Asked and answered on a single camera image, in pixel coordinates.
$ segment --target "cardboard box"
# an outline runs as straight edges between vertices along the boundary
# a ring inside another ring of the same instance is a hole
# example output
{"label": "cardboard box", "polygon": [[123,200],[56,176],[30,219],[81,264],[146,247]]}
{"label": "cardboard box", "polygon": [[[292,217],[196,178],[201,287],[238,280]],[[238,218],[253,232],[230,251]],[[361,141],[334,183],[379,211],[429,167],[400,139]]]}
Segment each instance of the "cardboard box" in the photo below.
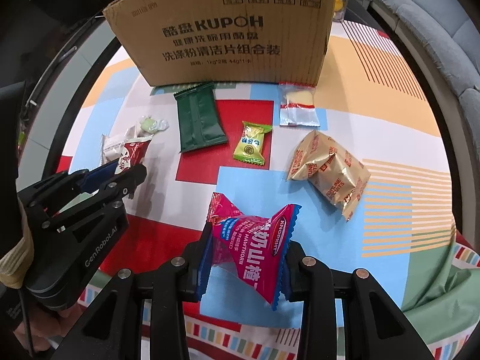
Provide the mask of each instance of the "cardboard box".
{"label": "cardboard box", "polygon": [[316,85],[334,0],[117,0],[104,14],[151,86]]}

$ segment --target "table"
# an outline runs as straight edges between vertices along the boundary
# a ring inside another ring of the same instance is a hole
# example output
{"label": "table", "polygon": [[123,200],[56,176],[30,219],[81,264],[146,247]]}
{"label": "table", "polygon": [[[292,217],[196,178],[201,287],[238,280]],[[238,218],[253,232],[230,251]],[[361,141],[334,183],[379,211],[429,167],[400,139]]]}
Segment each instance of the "table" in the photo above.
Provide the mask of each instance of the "table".
{"label": "table", "polygon": [[[198,239],[213,191],[253,215],[268,217],[297,203],[303,207],[292,239],[307,254],[334,269],[367,268],[436,358],[458,352],[480,317],[480,301],[471,295],[480,284],[480,270],[473,268],[480,259],[455,242],[440,133],[423,91],[386,34],[353,22],[334,23],[315,95],[319,129],[371,172],[348,223],[308,182],[285,181],[291,154],[309,129],[279,126],[276,85],[217,84],[228,144],[180,154],[173,93],[185,87],[151,88],[121,48],[71,129],[61,164],[75,171],[98,166],[102,134],[123,133],[143,115],[170,124],[147,151],[147,179],[133,200],[125,200],[130,229],[102,265],[105,272],[112,275],[123,267],[142,272],[179,255],[187,242]],[[242,120],[273,124],[265,139],[264,167],[232,158]],[[467,270],[459,275],[459,269]],[[102,286],[96,280],[83,294],[83,304]],[[295,357],[301,305],[283,299],[279,311],[272,312],[251,287],[221,268],[212,269],[200,308],[191,306],[186,314],[189,346],[200,358],[225,358],[226,353],[260,360]],[[337,325],[342,356],[341,312]]]}

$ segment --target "gray sofa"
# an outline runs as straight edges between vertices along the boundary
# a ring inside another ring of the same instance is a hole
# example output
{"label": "gray sofa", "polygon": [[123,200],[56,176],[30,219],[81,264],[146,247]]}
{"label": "gray sofa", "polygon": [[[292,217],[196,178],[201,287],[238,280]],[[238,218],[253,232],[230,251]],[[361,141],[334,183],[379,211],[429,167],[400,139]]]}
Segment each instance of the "gray sofa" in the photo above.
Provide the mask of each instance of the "gray sofa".
{"label": "gray sofa", "polygon": [[445,118],[460,175],[463,235],[480,249],[480,34],[457,0],[372,0]]}

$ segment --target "yellow-green candy wrapper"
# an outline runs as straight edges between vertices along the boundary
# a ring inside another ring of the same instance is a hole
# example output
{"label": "yellow-green candy wrapper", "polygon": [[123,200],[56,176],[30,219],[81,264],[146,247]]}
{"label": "yellow-green candy wrapper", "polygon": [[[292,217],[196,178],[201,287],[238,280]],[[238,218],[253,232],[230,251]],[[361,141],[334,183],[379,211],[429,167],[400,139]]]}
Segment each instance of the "yellow-green candy wrapper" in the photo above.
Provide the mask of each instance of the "yellow-green candy wrapper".
{"label": "yellow-green candy wrapper", "polygon": [[243,133],[233,152],[233,158],[250,164],[264,165],[263,137],[270,131],[272,131],[272,126],[244,121]]}

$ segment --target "human hand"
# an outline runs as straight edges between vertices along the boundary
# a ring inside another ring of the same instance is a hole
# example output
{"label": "human hand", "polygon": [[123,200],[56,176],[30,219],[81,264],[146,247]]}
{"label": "human hand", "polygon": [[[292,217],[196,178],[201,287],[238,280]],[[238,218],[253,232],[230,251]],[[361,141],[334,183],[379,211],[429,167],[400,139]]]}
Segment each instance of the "human hand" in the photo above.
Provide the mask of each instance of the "human hand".
{"label": "human hand", "polygon": [[[58,317],[54,318],[38,307],[31,307],[28,310],[30,318],[30,330],[32,331],[32,341],[35,352],[48,350],[50,343],[47,338],[61,335],[65,337],[71,327],[82,315],[80,305],[75,303],[72,307],[58,312]],[[18,325],[13,332],[24,348],[28,348],[25,326],[23,322]]]}

